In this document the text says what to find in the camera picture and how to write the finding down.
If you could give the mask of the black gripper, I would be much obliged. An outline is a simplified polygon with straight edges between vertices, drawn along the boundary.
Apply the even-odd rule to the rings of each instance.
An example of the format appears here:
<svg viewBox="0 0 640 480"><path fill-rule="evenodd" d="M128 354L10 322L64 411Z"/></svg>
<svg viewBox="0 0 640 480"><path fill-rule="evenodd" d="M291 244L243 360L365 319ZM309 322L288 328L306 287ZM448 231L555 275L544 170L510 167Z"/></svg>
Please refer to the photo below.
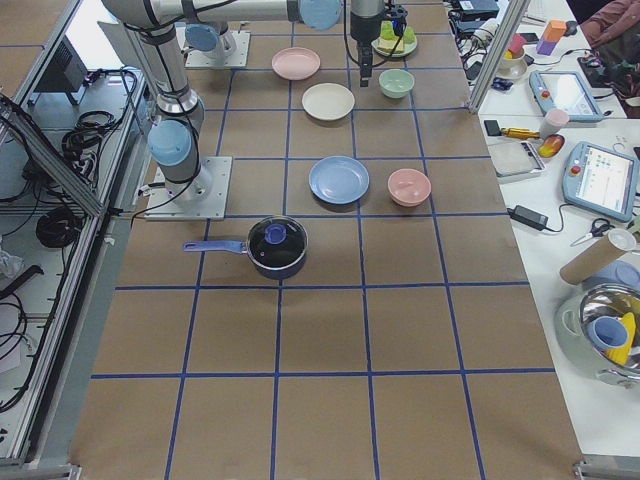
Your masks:
<svg viewBox="0 0 640 480"><path fill-rule="evenodd" d="M406 9L384 0L353 0L349 7L350 36L358 49L359 85L368 87L373 70L371 44L380 36L383 21L389 21L394 35L400 37L406 27Z"/></svg>

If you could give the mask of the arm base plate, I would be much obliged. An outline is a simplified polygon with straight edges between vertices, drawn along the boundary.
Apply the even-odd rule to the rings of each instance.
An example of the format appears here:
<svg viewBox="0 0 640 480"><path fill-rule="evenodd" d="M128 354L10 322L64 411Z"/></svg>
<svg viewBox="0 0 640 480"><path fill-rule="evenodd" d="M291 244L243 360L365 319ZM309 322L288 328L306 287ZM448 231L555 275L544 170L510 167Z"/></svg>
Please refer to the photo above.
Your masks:
<svg viewBox="0 0 640 480"><path fill-rule="evenodd" d="M227 30L220 34L191 29L185 42L187 69L233 69L247 64L249 32Z"/></svg>
<svg viewBox="0 0 640 480"><path fill-rule="evenodd" d="M153 221L223 220L231 178L232 158L204 156L200 173L177 199L173 194L181 188L165 183L164 174L156 168L154 181L163 186L151 190L144 218Z"/></svg>

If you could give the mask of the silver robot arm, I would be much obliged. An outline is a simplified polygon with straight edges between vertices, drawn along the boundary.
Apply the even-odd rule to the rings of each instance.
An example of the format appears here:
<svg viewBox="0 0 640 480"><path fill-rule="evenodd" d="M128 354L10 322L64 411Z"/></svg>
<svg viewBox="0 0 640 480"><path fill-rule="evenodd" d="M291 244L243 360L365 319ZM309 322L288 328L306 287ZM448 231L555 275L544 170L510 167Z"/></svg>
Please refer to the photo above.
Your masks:
<svg viewBox="0 0 640 480"><path fill-rule="evenodd" d="M176 25L186 24L198 50L224 55L230 21L288 20L317 30L332 27L339 1L105 1L105 8L132 35L147 80L155 86L158 123L147 144L164 176L168 197L185 204L211 190L213 180L198 152L204 105L190 86Z"/></svg>
<svg viewBox="0 0 640 480"><path fill-rule="evenodd" d="M223 48L225 22L204 21L200 15L223 6L221 1L206 7L196 7L191 1L183 3L186 21L185 35L188 44L202 52L219 53ZM338 20L343 21L343 39L356 42L356 55L349 58L359 67L360 85L366 87L376 64L373 61L373 42L379 38L382 23L389 21L399 38L407 26L407 10L392 1L289 1L289 20L301 22L315 30L327 30Z"/></svg>

